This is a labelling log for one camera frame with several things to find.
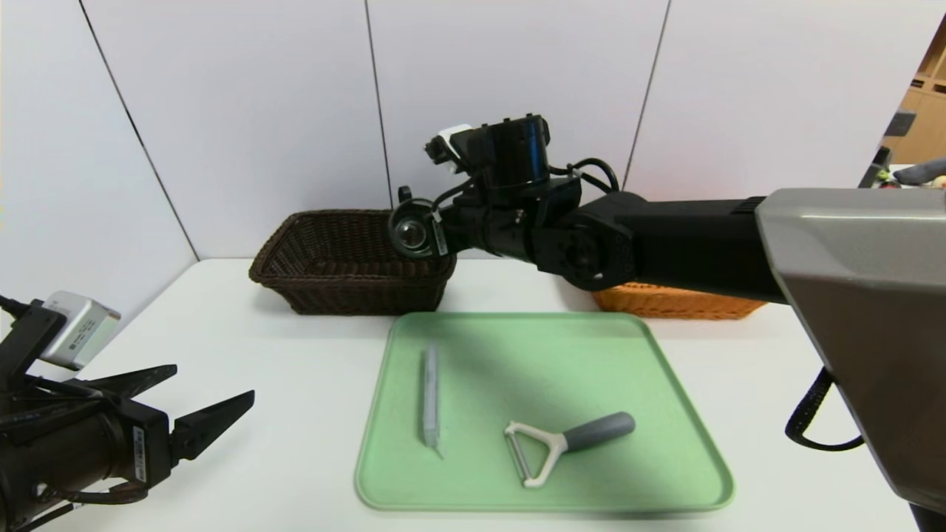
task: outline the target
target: gray pen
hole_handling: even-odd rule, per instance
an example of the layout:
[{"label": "gray pen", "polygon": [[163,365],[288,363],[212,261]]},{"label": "gray pen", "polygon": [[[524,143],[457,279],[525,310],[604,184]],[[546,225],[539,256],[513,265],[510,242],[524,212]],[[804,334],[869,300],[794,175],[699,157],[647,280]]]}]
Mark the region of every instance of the gray pen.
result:
[{"label": "gray pen", "polygon": [[424,354],[424,444],[440,454],[439,378],[437,346],[430,344]]}]

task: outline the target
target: tabletop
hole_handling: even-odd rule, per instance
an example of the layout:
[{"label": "tabletop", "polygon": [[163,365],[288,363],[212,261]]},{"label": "tabletop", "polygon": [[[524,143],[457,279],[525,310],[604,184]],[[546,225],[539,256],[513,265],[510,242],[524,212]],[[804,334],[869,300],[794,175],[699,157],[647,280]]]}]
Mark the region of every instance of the tabletop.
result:
[{"label": "tabletop", "polygon": [[[820,361],[788,307],[744,320],[648,320],[736,479],[722,510],[673,519],[598,515],[380,512],[354,489],[354,470],[390,317],[299,316],[247,276],[250,260],[194,265],[80,375],[177,364],[139,396],[172,418],[256,391],[254,408],[198,460],[182,461],[149,497],[85,506],[43,530],[451,530],[495,532],[911,530],[906,502],[866,448],[817,452],[782,433]],[[460,260],[441,311],[595,310],[563,280],[529,264]],[[856,429],[832,392],[810,436]]]}]

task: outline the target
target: brown wicker basket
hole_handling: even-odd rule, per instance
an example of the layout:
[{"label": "brown wicker basket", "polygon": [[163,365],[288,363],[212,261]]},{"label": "brown wicker basket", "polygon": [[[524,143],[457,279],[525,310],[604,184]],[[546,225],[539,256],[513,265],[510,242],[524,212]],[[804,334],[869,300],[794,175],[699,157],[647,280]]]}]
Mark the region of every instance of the brown wicker basket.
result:
[{"label": "brown wicker basket", "polygon": [[436,310],[456,256],[411,260],[388,242],[390,211],[290,216],[260,250],[250,279],[300,314],[400,315]]},{"label": "brown wicker basket", "polygon": [[736,320],[761,307],[763,301],[627,283],[593,294],[601,310],[628,312],[645,318]]}]

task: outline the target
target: orange wicker basket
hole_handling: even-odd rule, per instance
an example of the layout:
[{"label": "orange wicker basket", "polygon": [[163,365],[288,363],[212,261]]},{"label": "orange wicker basket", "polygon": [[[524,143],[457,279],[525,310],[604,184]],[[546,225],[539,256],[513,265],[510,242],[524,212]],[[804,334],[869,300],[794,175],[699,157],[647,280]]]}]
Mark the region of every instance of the orange wicker basket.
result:
[{"label": "orange wicker basket", "polygon": [[738,320],[765,304],[741,297],[643,283],[627,283],[593,295],[601,310],[628,312],[645,318]]}]

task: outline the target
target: white wall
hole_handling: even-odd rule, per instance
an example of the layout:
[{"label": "white wall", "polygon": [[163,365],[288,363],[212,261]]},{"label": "white wall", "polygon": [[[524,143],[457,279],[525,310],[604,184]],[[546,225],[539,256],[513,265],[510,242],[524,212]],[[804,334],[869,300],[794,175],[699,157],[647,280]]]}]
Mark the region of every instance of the white wall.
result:
[{"label": "white wall", "polygon": [[[440,130],[526,113],[549,121],[553,164],[600,157],[623,177],[667,0],[369,0],[368,8],[395,191],[410,185],[433,198],[465,177],[424,154]],[[597,192],[585,188],[586,198]]]},{"label": "white wall", "polygon": [[945,9],[673,0],[625,189],[667,200],[856,186]]},{"label": "white wall", "polygon": [[296,211],[390,206],[362,2],[85,6],[201,258],[253,257]]},{"label": "white wall", "polygon": [[3,5],[0,293],[124,323],[195,262],[76,0]]}]

